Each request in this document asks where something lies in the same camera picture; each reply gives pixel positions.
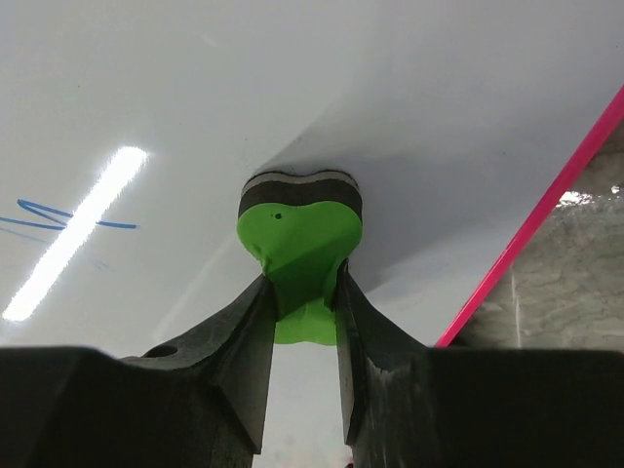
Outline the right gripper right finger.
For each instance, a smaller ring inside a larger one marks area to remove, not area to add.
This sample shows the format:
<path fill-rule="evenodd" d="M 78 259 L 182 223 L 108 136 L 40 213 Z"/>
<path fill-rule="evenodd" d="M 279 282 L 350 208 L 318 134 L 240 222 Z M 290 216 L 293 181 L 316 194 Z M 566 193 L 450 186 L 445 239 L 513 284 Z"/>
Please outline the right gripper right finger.
<path fill-rule="evenodd" d="M 428 347 L 367 300 L 333 297 L 345 442 L 358 467 L 619 467 L 617 351 Z"/>

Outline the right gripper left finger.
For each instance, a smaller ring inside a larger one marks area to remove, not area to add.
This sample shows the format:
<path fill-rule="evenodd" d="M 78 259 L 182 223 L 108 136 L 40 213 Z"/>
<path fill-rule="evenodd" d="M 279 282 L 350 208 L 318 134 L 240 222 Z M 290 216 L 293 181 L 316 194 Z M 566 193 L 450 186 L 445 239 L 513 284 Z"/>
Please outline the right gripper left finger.
<path fill-rule="evenodd" d="M 140 357 L 1 352 L 5 467 L 249 467 L 262 447 L 276 303 L 265 278 Z"/>

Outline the green whiteboard eraser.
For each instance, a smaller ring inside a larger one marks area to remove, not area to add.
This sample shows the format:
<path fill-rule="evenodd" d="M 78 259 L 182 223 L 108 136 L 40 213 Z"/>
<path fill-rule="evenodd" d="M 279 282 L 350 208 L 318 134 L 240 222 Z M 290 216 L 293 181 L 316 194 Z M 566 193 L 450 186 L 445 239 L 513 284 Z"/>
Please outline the green whiteboard eraser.
<path fill-rule="evenodd" d="M 236 231 L 273 285 L 276 343 L 334 346 L 338 270 L 363 237 L 355 178 L 338 170 L 254 175 L 242 188 Z"/>

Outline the pink framed whiteboard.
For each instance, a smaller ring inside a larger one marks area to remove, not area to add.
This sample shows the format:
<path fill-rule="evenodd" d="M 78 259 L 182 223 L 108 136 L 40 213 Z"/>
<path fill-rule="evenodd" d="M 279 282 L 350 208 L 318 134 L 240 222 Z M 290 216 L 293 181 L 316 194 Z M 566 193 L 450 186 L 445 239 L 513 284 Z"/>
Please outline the pink framed whiteboard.
<path fill-rule="evenodd" d="M 455 347 L 622 116 L 619 1 L 5 1 L 1 352 L 189 331 L 267 279 L 245 183 L 322 170 L 359 185 L 367 300 Z M 337 336 L 275 330 L 249 467 L 358 467 Z"/>

